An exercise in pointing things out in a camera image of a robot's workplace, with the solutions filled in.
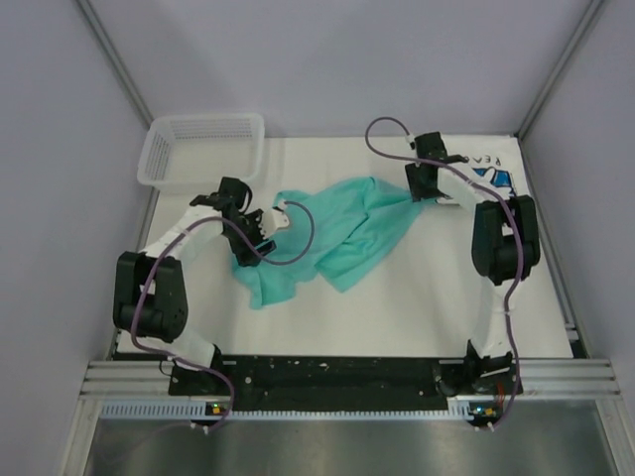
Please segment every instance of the white basket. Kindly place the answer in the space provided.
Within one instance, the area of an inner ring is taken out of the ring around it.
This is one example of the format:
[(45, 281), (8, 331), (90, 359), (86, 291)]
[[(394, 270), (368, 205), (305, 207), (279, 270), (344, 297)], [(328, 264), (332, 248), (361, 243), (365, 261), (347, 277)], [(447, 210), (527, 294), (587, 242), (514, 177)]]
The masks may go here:
[(211, 193), (223, 177), (253, 182), (264, 137), (259, 114), (160, 117), (146, 136), (137, 180), (170, 193)]

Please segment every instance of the gray floor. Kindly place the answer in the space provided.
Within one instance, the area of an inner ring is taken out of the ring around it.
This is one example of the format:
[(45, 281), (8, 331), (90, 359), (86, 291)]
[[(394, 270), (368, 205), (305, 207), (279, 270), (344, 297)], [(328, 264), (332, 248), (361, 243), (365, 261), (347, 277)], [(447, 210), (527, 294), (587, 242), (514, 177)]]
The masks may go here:
[(493, 434), (460, 421), (234, 422), (210, 436), (173, 427), (132, 451), (165, 423), (103, 421), (86, 476), (616, 474), (593, 404), (513, 412)]

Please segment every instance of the wall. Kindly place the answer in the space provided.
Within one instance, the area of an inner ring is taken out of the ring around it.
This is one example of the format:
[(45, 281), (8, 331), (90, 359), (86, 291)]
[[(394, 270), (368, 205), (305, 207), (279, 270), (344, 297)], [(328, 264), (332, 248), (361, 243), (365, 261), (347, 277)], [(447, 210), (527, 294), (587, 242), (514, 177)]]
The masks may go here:
[(111, 336), (144, 129), (69, 0), (1, 2), (0, 60), (0, 474), (39, 476)]
[(596, 355), (635, 417), (635, 3), (608, 2), (526, 141), (537, 193)]
[(515, 132), (587, 3), (93, 0), (155, 116), (253, 110), (272, 137)]

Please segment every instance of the cloth fold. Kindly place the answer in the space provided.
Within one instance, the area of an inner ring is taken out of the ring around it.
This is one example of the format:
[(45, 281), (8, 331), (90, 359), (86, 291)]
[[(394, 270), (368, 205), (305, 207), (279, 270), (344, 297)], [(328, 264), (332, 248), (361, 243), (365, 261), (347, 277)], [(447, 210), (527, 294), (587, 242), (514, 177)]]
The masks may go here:
[[(352, 178), (310, 195), (286, 190), (276, 196), (305, 205), (314, 216), (314, 244), (301, 260), (288, 266), (260, 263), (239, 267), (233, 258), (234, 277), (251, 290), (250, 306), (258, 309), (296, 295), (296, 284), (321, 274), (343, 293), (370, 272), (406, 234), (424, 202), (413, 202), (407, 190), (377, 178)], [(309, 219), (296, 207), (288, 207), (289, 230), (272, 239), (277, 249), (269, 258), (276, 261), (297, 256), (310, 234)]]

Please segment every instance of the white table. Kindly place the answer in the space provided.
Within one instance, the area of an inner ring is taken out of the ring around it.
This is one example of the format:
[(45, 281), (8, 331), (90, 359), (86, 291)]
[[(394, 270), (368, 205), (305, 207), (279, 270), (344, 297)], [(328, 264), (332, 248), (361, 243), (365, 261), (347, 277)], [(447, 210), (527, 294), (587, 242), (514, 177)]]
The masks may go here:
[[(444, 136), (451, 154), (483, 158), (528, 188), (516, 139)], [(377, 138), (380, 149), (412, 154), (403, 138)], [(282, 189), (318, 192), (342, 179), (374, 176), (408, 188), (403, 162), (366, 149), (362, 138), (269, 139), (264, 179), (252, 186), (252, 208), (268, 208)], [(148, 241), (183, 214), (192, 195), (162, 193)], [(472, 220), (458, 207), (431, 205), (399, 245), (350, 291), (325, 280), (298, 285), (287, 302), (253, 310), (249, 292), (229, 269), (229, 247), (218, 238), (188, 270), (190, 322), (223, 353), (462, 357), (478, 308), (480, 280), (470, 257)], [(518, 296), (514, 334), (522, 357), (572, 357), (564, 318), (544, 257)], [(133, 352), (127, 333), (118, 351)]]

